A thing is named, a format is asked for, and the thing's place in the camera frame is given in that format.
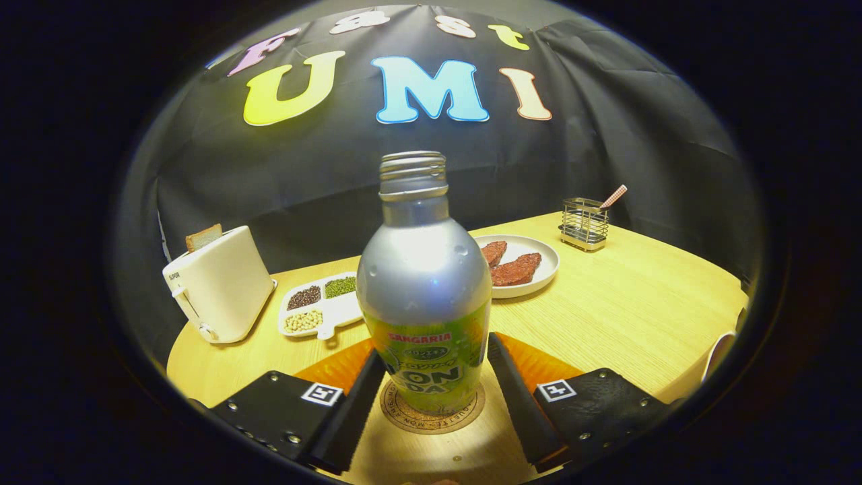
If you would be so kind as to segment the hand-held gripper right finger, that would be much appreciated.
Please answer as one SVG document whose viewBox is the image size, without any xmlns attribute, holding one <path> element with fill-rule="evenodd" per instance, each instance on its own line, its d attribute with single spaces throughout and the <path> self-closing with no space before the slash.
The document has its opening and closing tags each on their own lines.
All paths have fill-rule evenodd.
<svg viewBox="0 0 862 485">
<path fill-rule="evenodd" d="M 597 461 L 671 410 L 610 368 L 585 372 L 500 332 L 489 335 L 488 360 L 523 453 L 537 472 Z"/>
</svg>

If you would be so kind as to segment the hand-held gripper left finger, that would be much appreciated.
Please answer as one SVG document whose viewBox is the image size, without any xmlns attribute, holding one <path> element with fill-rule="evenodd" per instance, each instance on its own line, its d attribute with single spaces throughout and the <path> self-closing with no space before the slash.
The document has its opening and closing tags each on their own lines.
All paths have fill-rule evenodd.
<svg viewBox="0 0 862 485">
<path fill-rule="evenodd" d="M 384 373 L 364 339 L 293 375 L 269 370 L 209 415 L 280 457 L 339 475 L 351 466 Z"/>
</svg>

